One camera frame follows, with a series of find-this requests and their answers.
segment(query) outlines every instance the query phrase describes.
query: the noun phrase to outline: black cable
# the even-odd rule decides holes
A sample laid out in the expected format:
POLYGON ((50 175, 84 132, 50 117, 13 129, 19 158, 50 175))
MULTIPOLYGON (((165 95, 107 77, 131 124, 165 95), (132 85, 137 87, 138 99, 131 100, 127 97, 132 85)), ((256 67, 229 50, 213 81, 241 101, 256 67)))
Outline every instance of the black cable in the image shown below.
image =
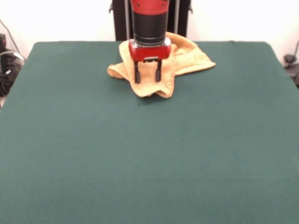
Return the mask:
POLYGON ((9 29, 5 26, 5 24, 2 22, 2 20, 0 19, 0 23, 2 24, 2 26, 6 29, 6 31, 8 32, 8 35, 10 37, 10 39, 12 40, 14 47, 16 48, 16 50, 18 51, 18 53, 20 53, 20 50, 18 48, 18 46, 16 45, 16 43, 14 42, 13 36, 11 35, 9 29))
POLYGON ((299 40, 298 40, 298 42, 297 42, 296 50, 295 50, 295 53, 294 53, 295 56, 296 56, 296 54, 297 54, 297 52, 298 52, 298 47, 299 47, 299 40))

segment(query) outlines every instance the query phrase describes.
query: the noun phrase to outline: table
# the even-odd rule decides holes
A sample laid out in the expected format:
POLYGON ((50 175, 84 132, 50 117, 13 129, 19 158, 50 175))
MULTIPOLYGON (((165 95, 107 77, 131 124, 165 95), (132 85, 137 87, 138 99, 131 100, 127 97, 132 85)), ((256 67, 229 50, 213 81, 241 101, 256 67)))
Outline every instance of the table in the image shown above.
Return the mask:
POLYGON ((264 42, 140 99, 119 42, 34 45, 0 113, 1 224, 298 224, 299 94, 264 42))

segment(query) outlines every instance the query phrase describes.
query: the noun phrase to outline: black cylindrical joint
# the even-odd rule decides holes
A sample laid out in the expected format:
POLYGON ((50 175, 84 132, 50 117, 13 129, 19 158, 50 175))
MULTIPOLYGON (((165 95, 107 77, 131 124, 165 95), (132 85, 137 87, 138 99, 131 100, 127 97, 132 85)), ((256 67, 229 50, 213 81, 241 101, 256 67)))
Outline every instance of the black cylindrical joint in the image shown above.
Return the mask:
POLYGON ((142 45, 159 45, 164 42, 168 13, 143 15, 133 12, 134 38, 142 45))

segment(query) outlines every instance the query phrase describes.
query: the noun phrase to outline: yellow towel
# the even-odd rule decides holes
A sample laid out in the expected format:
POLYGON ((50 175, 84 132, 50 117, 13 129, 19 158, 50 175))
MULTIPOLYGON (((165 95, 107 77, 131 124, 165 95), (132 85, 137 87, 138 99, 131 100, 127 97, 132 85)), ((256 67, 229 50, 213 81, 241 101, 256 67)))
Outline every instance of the yellow towel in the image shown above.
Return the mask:
POLYGON ((139 62, 141 83, 135 83, 134 62, 130 57, 128 41, 124 41, 119 46, 123 62, 110 65, 107 69, 108 74, 114 78, 128 80, 135 94, 141 98, 153 94, 170 98, 174 91, 175 76, 209 69, 216 65, 194 42, 169 32, 166 36, 171 39, 171 54, 168 59, 162 61, 161 82, 155 81, 156 62, 139 62))

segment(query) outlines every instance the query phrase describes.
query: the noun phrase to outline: metal rod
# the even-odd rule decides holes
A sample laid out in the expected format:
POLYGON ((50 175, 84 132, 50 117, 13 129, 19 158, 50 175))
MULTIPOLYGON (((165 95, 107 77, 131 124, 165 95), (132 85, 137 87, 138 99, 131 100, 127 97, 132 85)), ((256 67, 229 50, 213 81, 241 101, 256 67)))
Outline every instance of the metal rod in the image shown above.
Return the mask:
POLYGON ((130 39, 130 15, 129 15, 129 0, 125 1, 125 11, 126 11, 126 31, 127 31, 127 40, 130 39))
POLYGON ((179 19, 179 5, 180 5, 180 0, 176 0, 176 9, 175 9, 175 14, 174 14, 174 33, 178 33, 178 19, 179 19))

